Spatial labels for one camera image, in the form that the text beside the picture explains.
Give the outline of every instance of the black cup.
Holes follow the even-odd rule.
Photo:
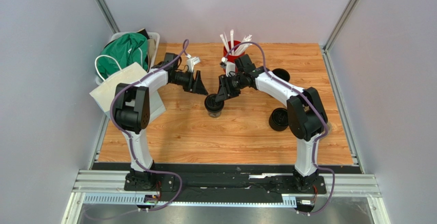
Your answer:
[[[219,117],[222,114],[222,109],[225,106],[224,101],[216,102],[215,97],[217,94],[210,94],[205,99],[205,108],[208,111],[209,116]]]
[[[290,74],[285,69],[273,69],[272,73],[286,82],[290,81]]]
[[[284,131],[288,127],[288,112],[284,108],[273,110],[269,118],[269,125],[275,131]]]

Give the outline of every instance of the white bag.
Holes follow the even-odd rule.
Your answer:
[[[141,79],[147,72],[138,64],[131,64],[124,69],[112,74],[100,86],[90,92],[96,103],[103,110],[105,115],[110,118],[109,110],[115,96],[115,88],[120,83],[132,83]],[[163,101],[158,92],[150,95],[150,121],[151,123],[158,116],[165,112]]]

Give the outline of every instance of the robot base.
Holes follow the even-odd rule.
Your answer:
[[[173,175],[155,174],[131,169],[126,175],[124,190],[172,192],[176,191],[178,186],[179,184],[174,182]]]
[[[299,174],[296,174],[295,172],[293,176],[288,176],[288,175],[276,176],[274,183],[276,189],[273,189],[273,191],[280,194],[285,194],[285,193],[314,194],[314,187],[317,188],[319,194],[326,193],[325,179],[322,176],[319,176],[317,172],[306,177],[302,177]]]

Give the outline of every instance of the red cup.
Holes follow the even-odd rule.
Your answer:
[[[238,45],[239,42],[238,40],[234,40],[234,46]],[[231,49],[231,41],[228,41],[228,46],[229,46],[229,50]],[[226,50],[226,47],[223,46],[223,56],[226,56],[226,54],[228,54],[228,51]],[[237,58],[239,58],[240,56],[243,56],[244,54],[246,54],[246,52],[241,53],[241,55],[239,56],[232,56],[231,54],[228,55],[228,62],[231,63],[235,63],[235,60]]]

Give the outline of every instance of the green bag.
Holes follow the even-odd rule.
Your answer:
[[[96,58],[99,74],[106,79],[109,75],[133,63],[138,63],[147,71],[149,67],[148,46],[147,38],[140,33],[123,34],[120,38],[110,42]]]

